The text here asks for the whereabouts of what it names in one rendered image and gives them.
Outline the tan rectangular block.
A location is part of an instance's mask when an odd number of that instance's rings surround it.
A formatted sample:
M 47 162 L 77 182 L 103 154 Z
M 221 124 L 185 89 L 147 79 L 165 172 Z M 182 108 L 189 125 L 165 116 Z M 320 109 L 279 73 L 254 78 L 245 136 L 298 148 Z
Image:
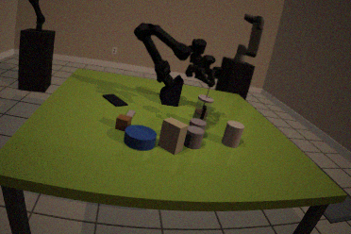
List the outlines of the tan rectangular block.
M 186 139 L 188 125 L 174 119 L 167 118 L 162 122 L 158 146 L 175 155 L 182 151 Z

